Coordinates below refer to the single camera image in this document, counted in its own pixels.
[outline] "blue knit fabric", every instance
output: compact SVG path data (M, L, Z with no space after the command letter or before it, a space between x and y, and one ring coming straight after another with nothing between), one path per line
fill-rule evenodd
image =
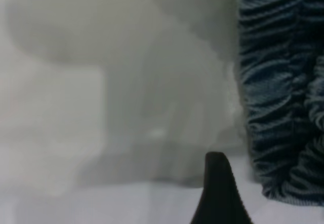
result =
M239 0L240 73L263 194L324 205L324 0Z

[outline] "white surface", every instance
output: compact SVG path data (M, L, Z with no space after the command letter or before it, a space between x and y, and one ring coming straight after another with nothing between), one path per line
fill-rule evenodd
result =
M211 149L256 223L323 223L252 181L235 26L235 0L1 0L0 223L187 224Z

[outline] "gathered fabric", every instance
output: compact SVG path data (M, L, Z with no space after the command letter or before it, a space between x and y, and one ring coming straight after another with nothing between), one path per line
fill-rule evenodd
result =
M324 0L239 0L240 78L263 194L324 205Z

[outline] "white background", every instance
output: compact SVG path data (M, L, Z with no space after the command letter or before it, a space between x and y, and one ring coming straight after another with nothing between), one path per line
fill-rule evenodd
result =
M253 181L235 4L0 0L0 223L189 223L209 150L256 223L322 223Z

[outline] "black pointed object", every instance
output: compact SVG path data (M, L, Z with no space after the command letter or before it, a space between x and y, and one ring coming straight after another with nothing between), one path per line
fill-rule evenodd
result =
M191 224L252 224L223 153L206 154L204 190Z

